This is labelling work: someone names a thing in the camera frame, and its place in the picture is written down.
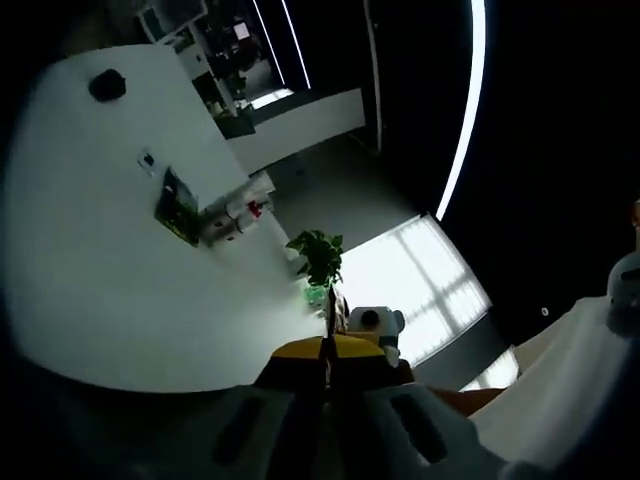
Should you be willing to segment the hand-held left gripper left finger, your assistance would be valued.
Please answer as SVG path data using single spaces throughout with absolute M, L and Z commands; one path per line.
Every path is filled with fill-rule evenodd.
M 326 393 L 325 339 L 273 352 L 251 385 L 227 390 L 181 425 L 152 479 L 310 479 Z

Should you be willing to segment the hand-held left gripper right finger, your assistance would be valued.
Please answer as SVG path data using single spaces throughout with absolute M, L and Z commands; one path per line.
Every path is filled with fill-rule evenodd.
M 498 390 L 428 387 L 367 340 L 332 341 L 330 418 L 345 478 L 499 478 L 500 458 L 470 420 Z

